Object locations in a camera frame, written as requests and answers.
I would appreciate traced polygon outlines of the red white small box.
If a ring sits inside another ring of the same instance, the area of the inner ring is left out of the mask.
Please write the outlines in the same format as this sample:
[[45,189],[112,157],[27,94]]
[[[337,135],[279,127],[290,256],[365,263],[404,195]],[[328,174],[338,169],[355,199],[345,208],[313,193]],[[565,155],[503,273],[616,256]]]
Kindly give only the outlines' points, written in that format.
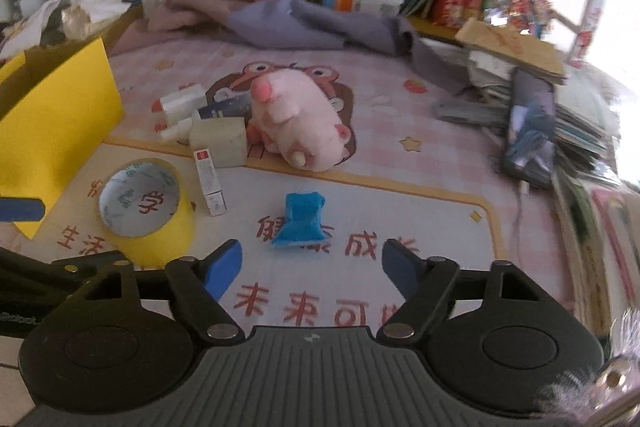
[[193,157],[208,212],[212,217],[221,216],[227,212],[227,205],[210,150],[194,150]]

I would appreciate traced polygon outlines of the pink plush toy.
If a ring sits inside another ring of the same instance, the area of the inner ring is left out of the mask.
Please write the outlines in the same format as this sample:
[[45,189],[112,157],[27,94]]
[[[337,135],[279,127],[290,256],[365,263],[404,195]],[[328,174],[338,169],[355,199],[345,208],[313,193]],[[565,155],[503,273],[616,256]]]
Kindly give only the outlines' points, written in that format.
[[247,129],[264,149],[298,170],[325,172],[354,153],[354,132],[326,92],[298,69],[262,74],[250,84]]

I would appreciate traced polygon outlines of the yellow tape roll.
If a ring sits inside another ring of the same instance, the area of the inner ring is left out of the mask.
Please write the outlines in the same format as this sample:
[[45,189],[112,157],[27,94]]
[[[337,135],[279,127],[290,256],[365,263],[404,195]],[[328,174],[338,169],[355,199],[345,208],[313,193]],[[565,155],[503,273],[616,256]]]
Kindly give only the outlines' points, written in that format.
[[143,158],[114,171],[98,199],[106,238],[139,268],[186,255],[195,234],[190,198],[169,162]]

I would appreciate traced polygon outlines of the yellow cardboard box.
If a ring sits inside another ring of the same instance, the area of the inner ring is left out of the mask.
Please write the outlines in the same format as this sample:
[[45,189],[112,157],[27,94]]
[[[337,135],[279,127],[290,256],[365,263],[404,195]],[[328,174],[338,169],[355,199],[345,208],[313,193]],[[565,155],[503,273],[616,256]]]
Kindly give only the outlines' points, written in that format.
[[102,39],[16,54],[1,67],[1,195],[51,211],[122,117]]

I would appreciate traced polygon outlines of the beige square box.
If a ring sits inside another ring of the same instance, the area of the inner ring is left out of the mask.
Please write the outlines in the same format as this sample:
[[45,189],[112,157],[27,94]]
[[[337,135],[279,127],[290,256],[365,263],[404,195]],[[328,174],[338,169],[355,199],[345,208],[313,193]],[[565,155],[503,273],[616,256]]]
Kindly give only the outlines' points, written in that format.
[[248,146],[242,117],[195,121],[189,133],[191,150],[208,150],[216,169],[246,165]]

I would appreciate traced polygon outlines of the white small bottle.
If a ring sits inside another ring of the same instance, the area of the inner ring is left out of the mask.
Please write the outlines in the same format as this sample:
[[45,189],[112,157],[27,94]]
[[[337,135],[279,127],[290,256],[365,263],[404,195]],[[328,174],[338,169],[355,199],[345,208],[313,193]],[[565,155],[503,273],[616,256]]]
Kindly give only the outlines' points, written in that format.
[[186,143],[189,141],[191,129],[193,127],[196,118],[186,117],[172,124],[163,130],[160,130],[160,141],[163,143],[180,142]]

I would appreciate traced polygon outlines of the dark blue tube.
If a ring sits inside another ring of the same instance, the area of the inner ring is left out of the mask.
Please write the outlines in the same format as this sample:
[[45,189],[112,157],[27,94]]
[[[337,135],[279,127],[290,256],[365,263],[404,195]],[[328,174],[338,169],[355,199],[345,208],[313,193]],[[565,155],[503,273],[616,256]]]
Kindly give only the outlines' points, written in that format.
[[206,106],[195,109],[193,117],[197,120],[210,118],[234,118],[247,120],[252,113],[252,99],[250,92],[240,92],[238,95],[221,101],[213,101]]

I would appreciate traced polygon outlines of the white bottle with cap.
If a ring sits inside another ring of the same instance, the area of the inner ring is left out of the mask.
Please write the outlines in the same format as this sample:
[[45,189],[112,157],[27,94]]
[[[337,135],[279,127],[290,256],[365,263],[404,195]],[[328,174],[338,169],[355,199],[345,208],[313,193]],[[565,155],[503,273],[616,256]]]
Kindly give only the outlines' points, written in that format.
[[178,124],[188,118],[194,110],[207,105],[206,91],[200,84],[192,84],[160,98],[160,111],[167,126]]

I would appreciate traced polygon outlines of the brown paper envelope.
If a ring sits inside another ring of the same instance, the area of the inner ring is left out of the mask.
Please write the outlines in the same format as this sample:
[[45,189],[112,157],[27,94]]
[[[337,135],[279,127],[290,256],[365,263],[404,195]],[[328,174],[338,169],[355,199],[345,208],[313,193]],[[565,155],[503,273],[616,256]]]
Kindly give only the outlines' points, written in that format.
[[554,45],[525,35],[511,26],[491,26],[470,18],[454,40],[471,50],[485,52],[524,68],[555,84],[566,83],[566,70]]

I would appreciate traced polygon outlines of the purple grey cloth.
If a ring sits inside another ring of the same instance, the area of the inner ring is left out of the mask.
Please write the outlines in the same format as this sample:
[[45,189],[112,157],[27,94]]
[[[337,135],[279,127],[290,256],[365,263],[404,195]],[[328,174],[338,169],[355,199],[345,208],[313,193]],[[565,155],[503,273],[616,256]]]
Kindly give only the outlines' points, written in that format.
[[266,50],[344,50],[405,57],[418,76],[452,95],[471,87],[464,66],[443,60],[403,17],[333,11],[305,0],[164,0],[107,47],[123,54],[217,28]]

